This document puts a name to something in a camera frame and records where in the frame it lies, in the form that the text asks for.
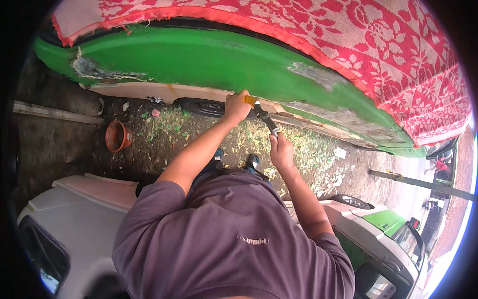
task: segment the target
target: metal pole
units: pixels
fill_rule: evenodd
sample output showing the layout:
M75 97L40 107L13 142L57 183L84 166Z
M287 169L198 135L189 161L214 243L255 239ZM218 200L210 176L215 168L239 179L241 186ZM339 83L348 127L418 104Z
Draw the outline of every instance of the metal pole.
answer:
M438 191L438 192L443 192L443 193L450 194L450 195L453 195L453 196L458 196L458 197L461 197L463 199L471 200L473 202L478 201L477 197L475 195L471 194L471 193L468 193L468 192L465 192L465 191L462 191L462 190L458 190L458 189L454 189L454 188L451 188L451 187L448 187L448 186L445 186L445 185L432 184L432 183L429 183L429 182L420 181L419 179L404 177L404 176L402 176L400 174L397 174L397 173L386 173L386 172L380 172L380 171L375 171L375 170L369 169L369 174L373 175L373 176L377 176L377 177L384 177L384 178L392 179L394 181L402 182L402 183L409 184L409 185L415 185L415 186L435 190L435 191Z

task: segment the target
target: peeling paint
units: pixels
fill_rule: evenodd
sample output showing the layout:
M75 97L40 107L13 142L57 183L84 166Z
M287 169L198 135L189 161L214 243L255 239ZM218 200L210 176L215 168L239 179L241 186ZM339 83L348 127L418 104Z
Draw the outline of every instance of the peeling paint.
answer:
M314 80L317 84L322 85L327 91L332 91L337 83L348 83L347 79L332 70L325 71L317 67L308 66L303 62L294 62L294 67L295 68L288 66L287 69L293 73Z
M76 54L76 59L71 62L71 67L75 70L79 77L89 78L89 79L134 79L142 82L139 77L145 76L145 73L134 73L134 72L120 72L120 71L106 71L98 67L98 62L92 58L85 58L81 53L81 48L78 47L78 52Z
M292 107L307 113L315 114L332 122L338 123L376 142L398 142L404 140L393 128L383 127L359 118L353 110L339 107L337 111L328 111L323 108L301 102L281 103L283 106Z

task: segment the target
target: right hand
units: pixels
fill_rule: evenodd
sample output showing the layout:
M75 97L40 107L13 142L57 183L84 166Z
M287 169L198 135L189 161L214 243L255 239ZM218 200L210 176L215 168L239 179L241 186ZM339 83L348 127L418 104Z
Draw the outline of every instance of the right hand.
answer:
M277 133L277 138L270 134L271 160L279 172L294 166L294 145L287 140L282 132Z

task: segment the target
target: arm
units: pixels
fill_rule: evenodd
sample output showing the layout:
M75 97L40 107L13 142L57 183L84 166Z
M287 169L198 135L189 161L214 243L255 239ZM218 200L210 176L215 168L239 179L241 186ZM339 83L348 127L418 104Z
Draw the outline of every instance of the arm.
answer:
M291 194L297 218L309 239L320 233L334 233L324 208L304 182L293 163L293 145L279 132L271 139L271 160L281 174Z
M157 181L171 181L187 194L194 178L208 164L224 137L249 114L251 106L244 102L249 95L243 89L239 94L226 96L224 116L211 128L186 146L161 173Z

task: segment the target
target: left hand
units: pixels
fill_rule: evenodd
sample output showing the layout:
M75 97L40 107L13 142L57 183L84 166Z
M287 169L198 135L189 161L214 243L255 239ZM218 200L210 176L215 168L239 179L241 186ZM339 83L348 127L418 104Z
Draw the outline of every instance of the left hand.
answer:
M252 108L244 101L245 95L249 95L249 92L243 89L240 93L226 96L224 118L232 122L234 125L237 125L240 121L244 120Z

